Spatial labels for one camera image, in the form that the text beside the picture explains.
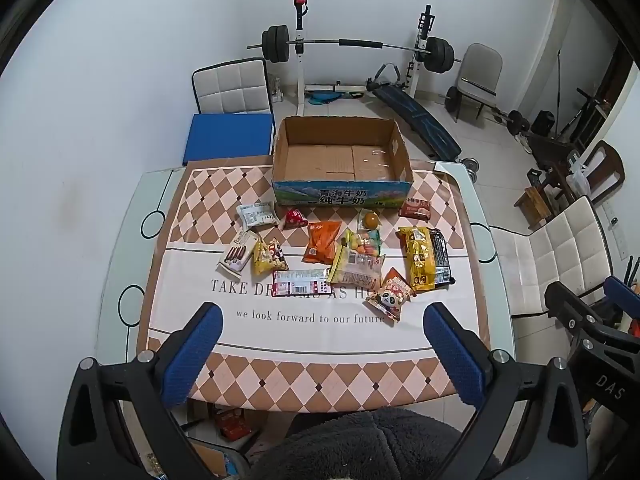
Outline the yellow panda snack bag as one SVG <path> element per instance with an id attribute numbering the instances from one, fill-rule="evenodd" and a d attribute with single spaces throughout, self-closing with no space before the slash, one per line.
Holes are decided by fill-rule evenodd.
<path id="1" fill-rule="evenodd" d="M 253 252 L 254 274 L 262 275 L 287 270 L 288 263 L 280 243 L 277 240 L 264 240 L 263 238 L 258 240 Z"/>

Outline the white grey snack packet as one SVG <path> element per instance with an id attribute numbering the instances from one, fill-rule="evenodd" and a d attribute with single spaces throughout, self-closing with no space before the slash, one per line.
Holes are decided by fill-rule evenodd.
<path id="1" fill-rule="evenodd" d="M 271 202 L 239 205 L 236 212 L 243 228 L 247 230 L 279 224 L 279 218 Z"/>

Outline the colourful candy bag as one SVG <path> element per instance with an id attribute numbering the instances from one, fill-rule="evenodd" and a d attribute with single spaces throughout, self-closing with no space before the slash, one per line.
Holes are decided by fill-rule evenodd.
<path id="1" fill-rule="evenodd" d="M 354 232 L 346 229 L 343 235 L 343 244 L 361 255 L 379 257 L 381 255 L 381 237 L 378 229 Z"/>

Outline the red white long snack packet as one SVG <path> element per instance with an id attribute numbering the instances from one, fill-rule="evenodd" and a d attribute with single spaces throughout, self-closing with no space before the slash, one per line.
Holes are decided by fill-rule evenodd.
<path id="1" fill-rule="evenodd" d="M 274 272 L 271 293 L 273 297 L 331 295 L 329 270 L 304 269 Z"/>

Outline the black sit-up bench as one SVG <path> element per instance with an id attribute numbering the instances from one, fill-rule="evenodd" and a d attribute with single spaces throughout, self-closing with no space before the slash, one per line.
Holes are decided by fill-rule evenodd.
<path id="1" fill-rule="evenodd" d="M 396 80 L 382 80 L 387 67 L 393 67 Z M 454 137 L 416 99 L 404 90 L 400 71 L 394 63 L 384 63 L 372 78 L 367 79 L 367 90 L 389 106 L 427 144 L 437 160 L 456 162 L 462 149 Z"/>

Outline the cardboard milk carton box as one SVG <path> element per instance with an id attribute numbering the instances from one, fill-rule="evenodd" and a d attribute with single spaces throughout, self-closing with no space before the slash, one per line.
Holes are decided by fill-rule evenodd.
<path id="1" fill-rule="evenodd" d="M 271 185 L 281 206 L 399 208 L 413 172 L 391 119 L 291 116 L 278 130 Z"/>

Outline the small red triangular snack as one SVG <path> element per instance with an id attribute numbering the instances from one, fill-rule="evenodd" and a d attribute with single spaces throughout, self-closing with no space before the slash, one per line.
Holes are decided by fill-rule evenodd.
<path id="1" fill-rule="evenodd" d="M 300 229 L 308 226 L 308 219 L 297 209 L 290 209 L 284 217 L 283 227 L 286 230 Z"/>

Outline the white Franzzi cookie packet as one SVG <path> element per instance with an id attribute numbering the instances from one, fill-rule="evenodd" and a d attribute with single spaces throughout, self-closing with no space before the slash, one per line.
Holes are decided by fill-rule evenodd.
<path id="1" fill-rule="evenodd" d="M 259 240 L 259 236 L 250 230 L 241 231 L 220 257 L 218 269 L 232 278 L 239 280 L 247 263 L 253 258 L 253 252 Z"/>

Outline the small wooden stool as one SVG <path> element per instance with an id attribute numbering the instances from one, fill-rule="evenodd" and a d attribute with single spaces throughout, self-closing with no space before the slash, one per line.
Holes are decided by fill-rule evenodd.
<path id="1" fill-rule="evenodd" d="M 553 217 L 551 209 L 533 186 L 525 189 L 523 195 L 514 203 L 514 207 L 521 211 L 530 230 L 542 226 Z"/>

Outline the orange panda crisps bag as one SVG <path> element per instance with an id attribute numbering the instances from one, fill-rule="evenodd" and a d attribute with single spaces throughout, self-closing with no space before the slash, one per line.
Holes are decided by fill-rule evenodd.
<path id="1" fill-rule="evenodd" d="M 367 296 L 364 304 L 382 314 L 388 322 L 396 324 L 400 321 L 402 307 L 415 294 L 400 272 L 391 268 L 378 289 Z"/>

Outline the orange snack bag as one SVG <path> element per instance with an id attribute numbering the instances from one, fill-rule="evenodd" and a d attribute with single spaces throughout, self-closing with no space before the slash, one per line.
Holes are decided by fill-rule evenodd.
<path id="1" fill-rule="evenodd" d="M 336 239 L 341 222 L 328 220 L 308 224 L 308 244 L 303 262 L 332 264 L 336 253 Z"/>

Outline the orange round pastry packet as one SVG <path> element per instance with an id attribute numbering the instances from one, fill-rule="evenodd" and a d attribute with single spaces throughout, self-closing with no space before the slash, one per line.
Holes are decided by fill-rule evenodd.
<path id="1" fill-rule="evenodd" d="M 361 209 L 358 216 L 358 230 L 364 231 L 376 231 L 380 227 L 380 218 L 378 214 L 371 209 Z"/>

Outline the yellow black large snack bag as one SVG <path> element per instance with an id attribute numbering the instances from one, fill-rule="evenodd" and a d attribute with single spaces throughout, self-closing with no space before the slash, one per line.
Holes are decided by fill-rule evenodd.
<path id="1" fill-rule="evenodd" d="M 430 292 L 456 282 L 446 240 L 439 230 L 403 226 L 396 234 L 405 257 L 407 281 L 415 292 Z"/>

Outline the brown red snack packet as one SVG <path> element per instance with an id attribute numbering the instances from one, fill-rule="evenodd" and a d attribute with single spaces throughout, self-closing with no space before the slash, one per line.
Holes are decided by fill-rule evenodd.
<path id="1" fill-rule="evenodd" d="M 431 203 L 428 200 L 407 198 L 399 209 L 398 214 L 404 218 L 428 221 L 431 219 Z"/>

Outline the clear yellow bread packet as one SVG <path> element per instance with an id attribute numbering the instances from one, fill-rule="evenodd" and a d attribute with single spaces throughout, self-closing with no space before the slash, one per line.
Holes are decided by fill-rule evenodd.
<path id="1" fill-rule="evenodd" d="M 365 290 L 376 289 L 382 283 L 384 261 L 385 256 L 360 254 L 355 249 L 338 244 L 328 281 Z"/>

